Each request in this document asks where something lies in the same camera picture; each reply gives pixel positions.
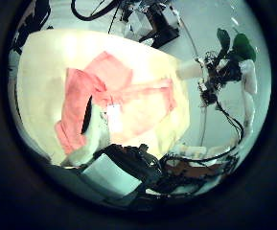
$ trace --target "pink cloth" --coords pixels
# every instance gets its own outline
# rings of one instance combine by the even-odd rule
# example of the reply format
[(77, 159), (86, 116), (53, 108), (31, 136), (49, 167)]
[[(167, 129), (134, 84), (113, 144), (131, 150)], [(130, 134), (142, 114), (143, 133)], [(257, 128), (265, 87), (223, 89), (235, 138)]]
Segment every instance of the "pink cloth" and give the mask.
[[(86, 144), (81, 127), (91, 96), (93, 103), (104, 110), (111, 104), (120, 106), (122, 131), (110, 130), (111, 143), (120, 145), (153, 128), (175, 108), (171, 79), (131, 84), (132, 75), (131, 69), (107, 52), (93, 59), (83, 71), (67, 70), (61, 121), (55, 126), (66, 154)], [(108, 117), (109, 124), (114, 122)]]

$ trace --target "white surface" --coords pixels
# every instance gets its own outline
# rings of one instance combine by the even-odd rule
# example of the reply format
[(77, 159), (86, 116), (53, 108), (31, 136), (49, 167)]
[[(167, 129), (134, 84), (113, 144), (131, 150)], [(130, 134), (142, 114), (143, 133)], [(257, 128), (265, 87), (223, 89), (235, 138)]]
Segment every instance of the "white surface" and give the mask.
[(128, 18), (128, 23), (131, 25), (135, 34), (144, 36), (152, 31), (152, 26), (144, 13), (134, 11)]
[(110, 191), (116, 198), (128, 195), (142, 183), (119, 168), (104, 153), (81, 174), (87, 181), (91, 180), (100, 188)]
[[(151, 154), (161, 158), (189, 126), (188, 95), (185, 83), (176, 74), (179, 63), (176, 58), (115, 35), (81, 30), (34, 33), (29, 36), (20, 59), (18, 104), (24, 128), (49, 153), (53, 164), (59, 164), (65, 157), (54, 130), (64, 101), (65, 70), (68, 67), (84, 69), (103, 51), (133, 70), (133, 84), (165, 78), (173, 80), (176, 108), (153, 129), (125, 142), (125, 146), (139, 147), (145, 143)], [(87, 145), (99, 143), (99, 138), (99, 135), (87, 137)]]

